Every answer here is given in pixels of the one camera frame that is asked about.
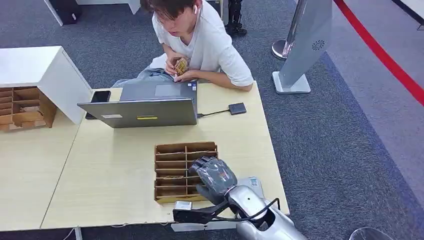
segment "red line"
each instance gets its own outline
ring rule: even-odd
[[[424,89],[406,73],[390,55],[379,45],[367,29],[361,24],[354,13],[343,0],[334,0],[349,23],[368,45],[371,51],[386,66],[386,68],[402,83],[412,96],[424,106]]]

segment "person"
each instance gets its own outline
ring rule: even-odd
[[[149,76],[163,78],[159,75],[166,72],[174,82],[204,79],[228,89],[252,89],[252,73],[232,45],[218,12],[209,3],[145,0],[143,5],[153,11],[153,28],[164,54],[154,58],[138,80]],[[180,58],[188,60],[189,68],[177,76],[174,65]],[[126,82],[120,80],[113,87],[122,87]]]

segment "cardboard box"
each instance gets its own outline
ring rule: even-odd
[[[206,200],[196,191],[200,177],[189,173],[193,161],[202,156],[218,157],[217,145],[213,141],[156,145],[154,200],[159,204]]]
[[[0,130],[53,126],[56,106],[37,87],[0,88]]]

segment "dark hair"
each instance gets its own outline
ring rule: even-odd
[[[192,8],[196,0],[141,0],[142,6],[149,12],[175,20],[185,8]]]

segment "black phone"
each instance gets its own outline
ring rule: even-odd
[[[105,103],[109,101],[111,97],[111,91],[96,91],[91,99],[92,103]],[[95,116],[87,112],[85,119],[96,119]]]

